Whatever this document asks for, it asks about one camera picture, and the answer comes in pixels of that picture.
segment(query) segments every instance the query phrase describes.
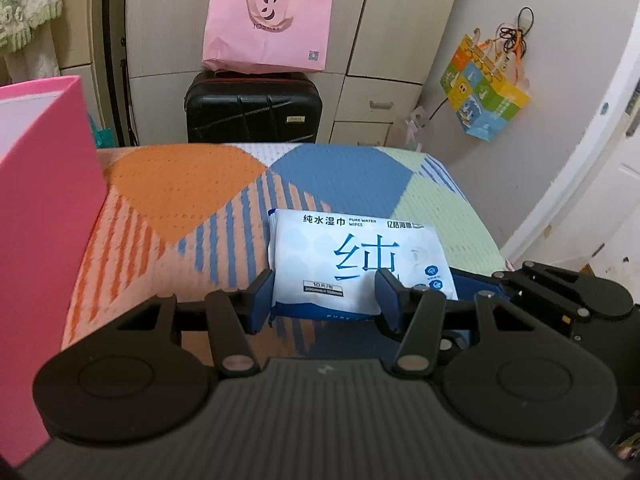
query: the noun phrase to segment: bed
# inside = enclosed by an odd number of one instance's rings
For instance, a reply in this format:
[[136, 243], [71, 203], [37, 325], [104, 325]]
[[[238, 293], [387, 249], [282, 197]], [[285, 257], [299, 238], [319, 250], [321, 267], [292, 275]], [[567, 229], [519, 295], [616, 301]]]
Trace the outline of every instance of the bed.
[[[109, 191], [78, 274], [63, 348], [154, 294], [190, 301], [245, 288], [267, 266], [266, 219], [275, 207], [431, 224], [450, 266], [489, 275], [505, 265], [446, 169], [423, 153], [183, 144], [98, 150], [98, 157]], [[373, 322], [276, 318], [250, 340], [261, 362], [386, 359], [397, 347]]]

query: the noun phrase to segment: screw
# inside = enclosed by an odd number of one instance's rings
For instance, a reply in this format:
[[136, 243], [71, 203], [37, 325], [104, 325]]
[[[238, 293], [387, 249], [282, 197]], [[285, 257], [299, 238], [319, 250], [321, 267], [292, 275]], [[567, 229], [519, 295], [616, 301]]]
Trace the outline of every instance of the screw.
[[255, 365], [248, 355], [234, 354], [222, 359], [222, 367], [230, 372], [245, 372]]
[[429, 368], [429, 360], [422, 355], [403, 355], [396, 364], [406, 372], [423, 372]]

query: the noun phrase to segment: white wall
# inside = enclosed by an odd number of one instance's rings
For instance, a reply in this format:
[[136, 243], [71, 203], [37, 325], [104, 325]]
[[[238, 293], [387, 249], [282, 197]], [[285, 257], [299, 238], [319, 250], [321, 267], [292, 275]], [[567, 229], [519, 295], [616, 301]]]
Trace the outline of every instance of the white wall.
[[444, 99], [439, 79], [462, 35], [492, 36], [532, 7], [527, 38], [532, 100], [493, 142], [463, 133], [449, 105], [433, 118], [426, 150], [456, 179], [499, 246], [527, 217], [582, 138], [618, 65], [638, 0], [456, 0], [425, 82], [428, 112]]

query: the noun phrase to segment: circular pad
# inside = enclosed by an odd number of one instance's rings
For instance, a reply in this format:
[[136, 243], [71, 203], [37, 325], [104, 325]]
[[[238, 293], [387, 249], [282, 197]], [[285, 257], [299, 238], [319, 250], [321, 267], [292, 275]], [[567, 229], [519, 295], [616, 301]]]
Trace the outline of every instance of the circular pad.
[[169, 431], [208, 392], [206, 368], [168, 337], [108, 326], [49, 360], [33, 383], [50, 434], [107, 446]]

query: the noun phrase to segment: pink bag handle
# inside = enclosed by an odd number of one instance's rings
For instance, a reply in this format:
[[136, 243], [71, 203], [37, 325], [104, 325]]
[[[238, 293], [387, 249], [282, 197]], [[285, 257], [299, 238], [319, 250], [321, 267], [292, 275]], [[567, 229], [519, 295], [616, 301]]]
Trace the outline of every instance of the pink bag handle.
[[287, 28], [291, 25], [293, 21], [293, 17], [296, 13], [296, 9], [298, 6], [298, 0], [289, 0], [287, 2], [287, 9], [285, 10], [283, 18], [279, 22], [271, 22], [270, 20], [265, 20], [261, 15], [260, 10], [258, 9], [258, 4], [256, 0], [246, 0], [247, 8], [249, 9], [249, 15], [254, 23], [259, 25], [263, 25], [267, 27], [267, 29], [273, 28]]

